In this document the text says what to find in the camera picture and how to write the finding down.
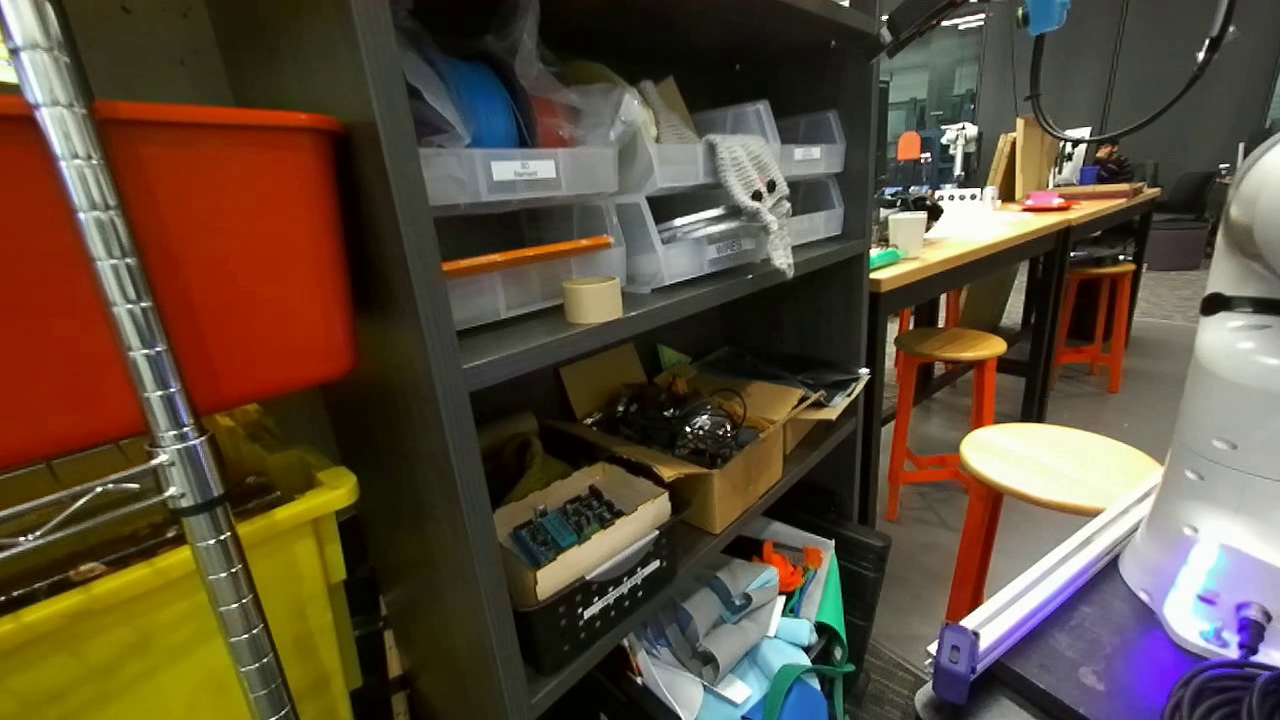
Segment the white robot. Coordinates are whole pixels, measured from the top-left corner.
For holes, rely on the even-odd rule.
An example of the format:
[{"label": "white robot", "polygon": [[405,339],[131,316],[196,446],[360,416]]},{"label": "white robot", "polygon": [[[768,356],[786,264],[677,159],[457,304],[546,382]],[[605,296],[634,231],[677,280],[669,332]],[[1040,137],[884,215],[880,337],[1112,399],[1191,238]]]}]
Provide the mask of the white robot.
[{"label": "white robot", "polygon": [[1120,578],[1185,647],[1280,666],[1280,137],[1229,193],[1178,425]]}]

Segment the orange bin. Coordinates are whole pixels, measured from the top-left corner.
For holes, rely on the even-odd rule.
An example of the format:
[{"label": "orange bin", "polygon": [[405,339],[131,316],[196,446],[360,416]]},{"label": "orange bin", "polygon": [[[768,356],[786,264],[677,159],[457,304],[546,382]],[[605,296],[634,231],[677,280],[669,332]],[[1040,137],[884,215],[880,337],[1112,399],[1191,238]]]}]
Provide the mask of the orange bin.
[{"label": "orange bin", "polygon": [[[335,125],[303,112],[101,106],[196,414],[350,368]],[[75,220],[22,102],[0,97],[0,469],[144,428]]]}]

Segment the stool leg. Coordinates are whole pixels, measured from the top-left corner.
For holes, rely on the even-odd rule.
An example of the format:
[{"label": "stool leg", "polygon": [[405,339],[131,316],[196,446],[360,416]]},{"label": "stool leg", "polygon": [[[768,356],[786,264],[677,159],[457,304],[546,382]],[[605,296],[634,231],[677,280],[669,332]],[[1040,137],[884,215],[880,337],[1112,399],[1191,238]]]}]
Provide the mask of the stool leg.
[{"label": "stool leg", "polygon": [[1075,288],[1079,288],[1079,280],[1066,273],[1066,280],[1065,280],[1065,302],[1060,302],[1060,308],[1056,308],[1053,371],[1060,371],[1060,364],[1066,362]]},{"label": "stool leg", "polygon": [[1133,296],[1133,278],[1120,278],[1117,280],[1117,304],[1112,304],[1112,343],[1106,343],[1106,391],[1112,397],[1123,387],[1128,296]]},{"label": "stool leg", "polygon": [[983,603],[983,584],[994,552],[994,528],[998,528],[998,494],[993,494],[980,481],[963,481],[967,503],[963,503],[963,534],[951,571],[951,596],[948,596],[948,625],[963,619],[973,609]]},{"label": "stool leg", "polygon": [[913,356],[896,356],[896,409],[890,409],[890,439],[888,439],[888,497],[884,520],[898,515],[905,503],[905,478],[906,478],[906,450],[913,450],[913,414],[914,414],[914,378],[921,364]]},{"label": "stool leg", "polygon": [[1112,321],[1112,280],[1094,280],[1094,316],[1092,316],[1092,343],[1087,343],[1087,368],[1094,378],[1106,378],[1106,321]]},{"label": "stool leg", "polygon": [[944,329],[960,329],[960,312],[963,312],[963,288],[951,288],[948,293]]},{"label": "stool leg", "polygon": [[998,362],[980,362],[975,384],[973,384],[973,428],[994,425],[994,387],[998,387]]}]

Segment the glass wall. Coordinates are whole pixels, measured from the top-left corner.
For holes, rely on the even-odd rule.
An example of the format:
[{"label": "glass wall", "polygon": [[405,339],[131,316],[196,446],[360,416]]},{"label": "glass wall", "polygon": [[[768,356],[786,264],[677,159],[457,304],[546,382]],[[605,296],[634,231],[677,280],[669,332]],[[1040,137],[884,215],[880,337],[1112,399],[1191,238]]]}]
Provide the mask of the glass wall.
[{"label": "glass wall", "polygon": [[[983,18],[944,22],[890,61],[884,61],[884,186],[930,189],[951,179],[951,154],[940,146],[948,125],[975,121]],[[898,159],[898,137],[921,132],[929,164]]]}]

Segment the plastic storage bin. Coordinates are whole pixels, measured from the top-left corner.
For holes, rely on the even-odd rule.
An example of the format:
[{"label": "plastic storage bin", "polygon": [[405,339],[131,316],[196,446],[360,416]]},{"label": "plastic storage bin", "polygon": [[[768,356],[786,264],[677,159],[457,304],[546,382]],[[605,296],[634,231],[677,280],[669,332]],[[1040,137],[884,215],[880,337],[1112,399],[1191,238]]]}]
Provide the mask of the plastic storage bin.
[{"label": "plastic storage bin", "polygon": [[744,137],[764,137],[764,146],[785,146],[768,102],[705,109],[705,112],[690,112],[690,125],[696,132],[744,132]]},{"label": "plastic storage bin", "polygon": [[561,284],[571,278],[627,278],[627,253],[616,245],[616,215],[606,205],[545,210],[540,225],[512,238],[507,250],[530,253],[488,273],[443,273],[452,329],[463,332],[561,308]]},{"label": "plastic storage bin", "polygon": [[837,179],[793,186],[793,245],[837,241],[845,231],[845,201]]},{"label": "plastic storage bin", "polygon": [[[335,514],[357,478],[324,469],[292,503],[239,524],[300,715],[350,715],[360,685]],[[187,550],[0,616],[0,715],[246,720]]]},{"label": "plastic storage bin", "polygon": [[768,102],[706,109],[690,115],[701,132],[764,137],[779,150],[785,176],[845,171],[845,130],[837,112],[770,115]]},{"label": "plastic storage bin", "polygon": [[764,229],[740,215],[723,193],[627,195],[616,205],[627,250],[627,288],[652,293],[764,259]]},{"label": "plastic storage bin", "polygon": [[845,130],[837,112],[779,115],[785,176],[837,176],[845,171]]},{"label": "plastic storage bin", "polygon": [[623,193],[681,193],[711,186],[706,146],[648,146],[623,158]]},{"label": "plastic storage bin", "polygon": [[616,150],[420,150],[432,210],[612,195]]},{"label": "plastic storage bin", "polygon": [[[192,406],[215,414],[342,378],[335,125],[181,106],[96,115]],[[0,205],[0,469],[139,433],[75,220],[17,97],[0,97]]]}]

